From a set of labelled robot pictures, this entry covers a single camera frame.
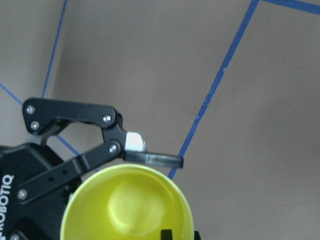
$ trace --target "robotiq logo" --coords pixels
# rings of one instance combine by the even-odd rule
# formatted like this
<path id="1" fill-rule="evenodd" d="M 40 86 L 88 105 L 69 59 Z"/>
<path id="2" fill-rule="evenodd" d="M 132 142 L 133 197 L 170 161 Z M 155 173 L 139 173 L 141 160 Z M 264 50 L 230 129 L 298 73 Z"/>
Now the robotiq logo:
<path id="1" fill-rule="evenodd" d="M 6 240 L 5 236 L 2 236 L 2 231 L 4 230 L 7 205 L 9 203 L 8 195 L 10 195 L 10 189 L 12 181 L 15 176 L 9 174 L 4 175 L 2 178 L 2 185 L 0 188 L 0 240 Z"/>

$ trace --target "blue tape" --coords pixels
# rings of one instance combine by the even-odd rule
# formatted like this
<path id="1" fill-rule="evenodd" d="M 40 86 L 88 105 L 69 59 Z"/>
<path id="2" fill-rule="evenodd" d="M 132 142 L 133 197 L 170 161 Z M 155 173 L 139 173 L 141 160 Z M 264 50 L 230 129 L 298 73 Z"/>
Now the blue tape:
<path id="1" fill-rule="evenodd" d="M 20 106 L 23 105 L 22 101 L 20 101 L 19 98 L 17 98 L 11 91 L 9 91 L 8 88 L 6 88 L 1 82 L 0 82 L 0 87 L 7 93 L 9 94 L 10 97 L 12 97 Z"/>
<path id="2" fill-rule="evenodd" d="M 46 94 L 48 80 L 49 80 L 49 76 L 50 76 L 50 72 L 51 72 L 52 63 L 53 63 L 54 57 L 55 57 L 55 52 L 56 52 L 56 47 L 57 47 L 57 44 L 58 44 L 61 25 L 62 25 L 62 22 L 64 20 L 64 16 L 65 16 L 65 10 L 66 10 L 66 7 L 67 7 L 67 2 L 68 2 L 68 0 L 64 0 L 64 2 L 63 2 L 63 7 L 62 7 L 60 20 L 59 20 L 59 24 L 58 24 L 58 29 L 56 31 L 56 35 L 55 35 L 55 39 L 54 39 L 54 43 L 53 43 L 53 48 L 52 48 L 52 52 L 51 52 L 51 57 L 50 57 L 50 61 L 49 61 L 49 67 L 48 67 L 48 70 L 46 71 L 45 81 L 44 81 L 43 88 L 42 88 L 41 98 L 44 98 L 45 94 Z"/>
<path id="3" fill-rule="evenodd" d="M 316 5 L 312 3 L 307 3 L 303 1 L 297 1 L 297 0 L 262 0 L 262 1 L 270 4 L 276 4 L 283 7 L 307 12 L 310 14 L 320 15 L 320 5 Z"/>
<path id="4" fill-rule="evenodd" d="M 240 43 L 240 40 L 243 37 L 243 35 L 247 29 L 247 26 L 248 26 L 253 14 L 258 6 L 258 3 L 259 3 L 259 0 L 252 0 L 251 1 L 250 5 L 249 5 L 244 17 L 243 17 L 243 20 L 240 24 L 240 27 L 234 36 L 234 39 L 230 45 L 230 48 L 229 48 L 228 52 L 226 53 L 226 55 L 223 59 L 223 62 L 222 62 L 221 66 L 220 66 L 220 68 L 219 68 L 219 70 L 213 80 L 213 83 L 212 83 L 207 95 L 205 96 L 205 99 L 200 107 L 200 110 L 197 113 L 197 115 L 193 121 L 193 124 L 192 124 L 183 144 L 182 144 L 182 147 L 181 147 L 179 154 L 178 154 L 180 157 L 183 157 L 185 155 L 185 153 L 186 153 L 186 151 L 187 151 L 187 149 L 188 149 L 188 147 L 189 147 L 189 145 L 190 145 L 190 143 L 196 133 L 199 122 L 201 121 L 203 115 L 205 114 L 205 112 L 206 112 L 206 110 L 207 110 L 207 108 L 208 108 L 220 82 L 221 82 L 221 79 L 223 78 L 223 76 L 225 74 L 225 69 L 228 67 L 231 59 L 233 58 L 233 56 L 237 50 L 237 47 Z M 176 172 L 177 172 L 177 168 L 172 168 L 168 174 L 168 177 L 170 179 L 173 179 L 175 177 Z"/>
<path id="5" fill-rule="evenodd" d="M 71 146 L 64 138 L 60 135 L 55 136 L 63 145 L 65 145 L 71 152 L 73 152 L 76 156 L 79 156 L 80 153 L 73 147 Z"/>

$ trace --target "gray surface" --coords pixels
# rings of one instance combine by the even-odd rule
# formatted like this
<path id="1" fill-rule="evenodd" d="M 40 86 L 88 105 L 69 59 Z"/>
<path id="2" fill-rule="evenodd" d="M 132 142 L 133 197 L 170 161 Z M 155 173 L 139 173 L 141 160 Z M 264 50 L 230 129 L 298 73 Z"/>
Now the gray surface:
<path id="1" fill-rule="evenodd" d="M 176 154 L 249 2 L 71 0 L 46 97 L 112 105 Z M 0 2 L 0 82 L 22 101 L 41 94 L 61 6 Z M 174 180 L 204 240 L 320 238 L 319 26 L 259 3 Z M 0 144 L 23 143 L 19 105 L 0 101 Z M 102 141 L 80 124 L 62 136 L 80 152 Z"/>

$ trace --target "yellow plastic cup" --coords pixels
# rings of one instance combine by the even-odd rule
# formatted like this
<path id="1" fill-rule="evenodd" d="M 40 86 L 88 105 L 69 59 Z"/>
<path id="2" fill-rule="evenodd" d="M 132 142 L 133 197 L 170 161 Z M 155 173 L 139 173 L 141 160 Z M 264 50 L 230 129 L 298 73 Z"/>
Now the yellow plastic cup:
<path id="1" fill-rule="evenodd" d="M 63 215 L 60 240 L 193 240 L 188 202 L 173 181 L 146 166 L 123 164 L 89 177 Z"/>

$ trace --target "screw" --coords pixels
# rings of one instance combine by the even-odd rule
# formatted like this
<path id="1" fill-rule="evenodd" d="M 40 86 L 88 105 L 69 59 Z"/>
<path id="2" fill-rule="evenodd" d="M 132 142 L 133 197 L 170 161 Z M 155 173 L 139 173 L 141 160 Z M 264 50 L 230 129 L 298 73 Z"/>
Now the screw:
<path id="1" fill-rule="evenodd" d="M 115 153 L 117 151 L 117 146 L 115 144 L 110 145 L 109 152 L 111 154 Z"/>
<path id="2" fill-rule="evenodd" d="M 102 118 L 102 121 L 104 121 L 106 124 L 111 121 L 111 116 L 110 115 L 105 115 Z"/>
<path id="3" fill-rule="evenodd" d="M 30 128 L 31 128 L 32 130 L 37 130 L 37 129 L 39 128 L 39 126 L 40 126 L 40 124 L 39 124 L 38 121 L 33 121 L 33 122 L 31 122 L 31 124 L 30 124 Z"/>
<path id="4" fill-rule="evenodd" d="M 26 113 L 30 115 L 34 114 L 34 112 L 36 111 L 35 107 L 32 105 L 27 106 L 25 110 L 26 110 Z"/>
<path id="5" fill-rule="evenodd" d="M 21 190 L 18 191 L 17 197 L 20 200 L 25 200 L 27 198 L 27 195 L 28 195 L 27 191 L 24 190 L 24 189 L 21 189 Z"/>
<path id="6" fill-rule="evenodd" d="M 19 235 L 17 235 L 17 234 L 12 234 L 11 236 L 10 236 L 10 240 L 19 240 L 20 239 L 20 237 L 19 237 Z"/>

